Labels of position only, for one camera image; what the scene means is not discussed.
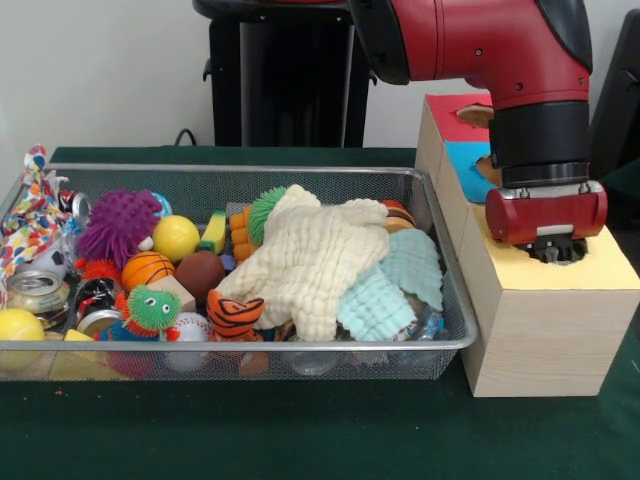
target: wooden box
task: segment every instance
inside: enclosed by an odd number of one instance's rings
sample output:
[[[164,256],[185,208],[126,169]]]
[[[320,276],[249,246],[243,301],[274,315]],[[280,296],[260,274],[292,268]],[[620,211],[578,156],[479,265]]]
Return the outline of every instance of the wooden box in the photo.
[[[457,121],[455,109],[477,101],[427,97],[416,158],[436,188],[478,318],[478,340],[462,352],[471,390],[477,397],[597,395],[640,302],[640,280],[606,228],[569,266],[494,242],[484,207],[464,196],[439,120]],[[471,127],[459,128],[469,136]]]

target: black cable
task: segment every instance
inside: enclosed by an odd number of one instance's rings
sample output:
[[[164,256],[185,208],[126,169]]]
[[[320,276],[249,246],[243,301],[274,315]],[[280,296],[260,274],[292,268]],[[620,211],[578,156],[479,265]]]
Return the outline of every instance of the black cable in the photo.
[[[174,145],[176,147],[180,145],[180,142],[182,141],[182,137],[184,137],[185,135],[187,135],[189,137],[189,140],[191,140],[191,145],[193,145],[194,147],[198,146],[198,142],[196,142],[196,137],[193,134],[193,132],[188,128],[183,128],[182,130],[180,130],[180,133],[178,134],[178,137],[174,142]]]

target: white wall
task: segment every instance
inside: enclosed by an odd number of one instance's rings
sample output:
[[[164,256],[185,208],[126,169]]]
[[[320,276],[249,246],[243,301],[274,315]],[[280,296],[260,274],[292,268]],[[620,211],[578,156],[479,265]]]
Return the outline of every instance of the white wall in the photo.
[[[597,100],[624,15],[639,0],[586,0]],[[0,0],[0,197],[34,143],[172,143],[182,127],[213,141],[208,21],[191,0]],[[426,92],[473,91],[462,81],[396,87],[369,97],[365,144],[415,146]]]

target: orange ball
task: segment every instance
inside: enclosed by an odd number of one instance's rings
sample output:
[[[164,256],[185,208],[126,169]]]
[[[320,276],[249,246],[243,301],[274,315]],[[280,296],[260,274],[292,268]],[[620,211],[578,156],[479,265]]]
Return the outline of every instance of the orange ball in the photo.
[[[157,252],[141,252],[129,259],[122,271],[122,285],[130,292],[138,285],[148,285],[172,276],[176,267],[171,260]]]

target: green table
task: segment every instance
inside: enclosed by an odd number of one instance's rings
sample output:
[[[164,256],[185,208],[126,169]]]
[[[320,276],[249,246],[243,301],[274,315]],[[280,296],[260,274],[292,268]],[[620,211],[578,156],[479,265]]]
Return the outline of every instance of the green table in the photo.
[[[55,162],[411,165],[412,150],[60,149]],[[436,382],[0,385],[0,478],[635,479],[640,345],[596,398]]]

